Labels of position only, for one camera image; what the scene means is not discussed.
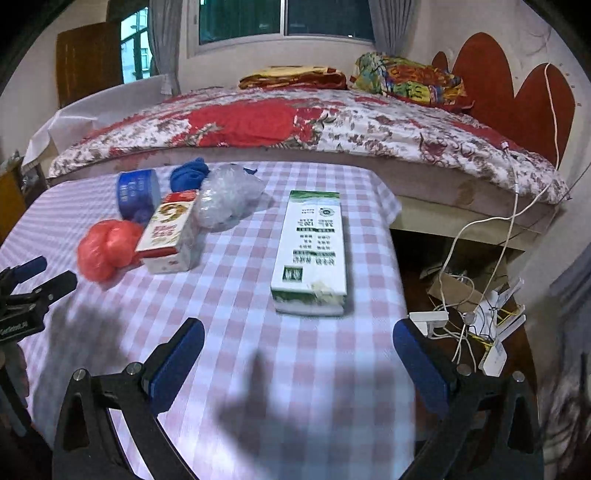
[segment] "red and white box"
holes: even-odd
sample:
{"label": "red and white box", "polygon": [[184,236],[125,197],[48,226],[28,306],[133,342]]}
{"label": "red and white box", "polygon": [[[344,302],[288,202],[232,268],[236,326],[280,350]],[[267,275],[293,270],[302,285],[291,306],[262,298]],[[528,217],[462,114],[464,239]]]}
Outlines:
{"label": "red and white box", "polygon": [[150,273],[191,269],[199,231],[198,199],[199,192],[196,190],[169,193],[152,215],[135,249]]}

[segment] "milk carton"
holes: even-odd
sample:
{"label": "milk carton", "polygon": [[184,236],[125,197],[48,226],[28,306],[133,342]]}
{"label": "milk carton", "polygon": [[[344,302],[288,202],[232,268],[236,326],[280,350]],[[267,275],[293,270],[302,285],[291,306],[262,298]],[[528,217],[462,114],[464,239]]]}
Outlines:
{"label": "milk carton", "polygon": [[278,312],[338,316],[347,296],[340,196],[290,194],[271,280]]}
{"label": "milk carton", "polygon": [[154,212],[135,251],[150,273],[173,273],[191,268],[199,227],[195,212],[198,192],[168,194]]}

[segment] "colorful pillow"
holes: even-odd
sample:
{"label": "colorful pillow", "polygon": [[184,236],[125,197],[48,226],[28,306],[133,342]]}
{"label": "colorful pillow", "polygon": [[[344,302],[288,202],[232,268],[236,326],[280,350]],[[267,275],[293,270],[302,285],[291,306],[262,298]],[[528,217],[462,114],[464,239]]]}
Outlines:
{"label": "colorful pillow", "polygon": [[355,69],[354,86],[369,93],[457,111],[472,105],[462,79],[432,65],[370,52],[357,59]]}

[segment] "checkered tablecloth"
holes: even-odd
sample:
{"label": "checkered tablecloth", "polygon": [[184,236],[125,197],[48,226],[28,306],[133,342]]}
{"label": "checkered tablecloth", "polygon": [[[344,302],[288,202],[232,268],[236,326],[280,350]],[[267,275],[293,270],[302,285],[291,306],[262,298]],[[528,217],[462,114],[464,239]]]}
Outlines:
{"label": "checkered tablecloth", "polygon": [[[128,271],[102,289],[79,276],[77,290],[21,342],[31,381],[29,409],[51,443],[72,372],[121,371],[144,361],[185,318],[206,328],[203,352],[164,430],[202,480],[398,478],[414,447],[414,388],[392,347],[406,314],[388,226],[399,204],[372,172],[313,163],[245,163],[266,182],[257,211],[209,232],[187,273]],[[158,169],[169,191],[172,167]],[[30,291],[77,271],[76,247],[95,222],[117,218],[116,176],[45,192],[0,249],[0,268],[38,255],[48,269]],[[351,303],[339,319],[277,314],[270,281],[290,190],[340,192]],[[120,414],[121,443],[136,473],[147,470]]]}

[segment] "curtain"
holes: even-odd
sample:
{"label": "curtain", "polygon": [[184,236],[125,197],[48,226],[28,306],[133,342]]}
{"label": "curtain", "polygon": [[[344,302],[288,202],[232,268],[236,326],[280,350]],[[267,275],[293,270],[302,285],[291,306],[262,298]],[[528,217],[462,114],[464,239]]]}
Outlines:
{"label": "curtain", "polygon": [[376,50],[401,55],[413,20],[417,0],[369,0]]}
{"label": "curtain", "polygon": [[183,0],[150,0],[148,4],[148,42],[158,73],[166,75],[162,93],[178,95],[178,44],[180,42]]}
{"label": "curtain", "polygon": [[565,368],[577,365],[582,353],[591,351],[591,245],[551,285],[560,305]]}

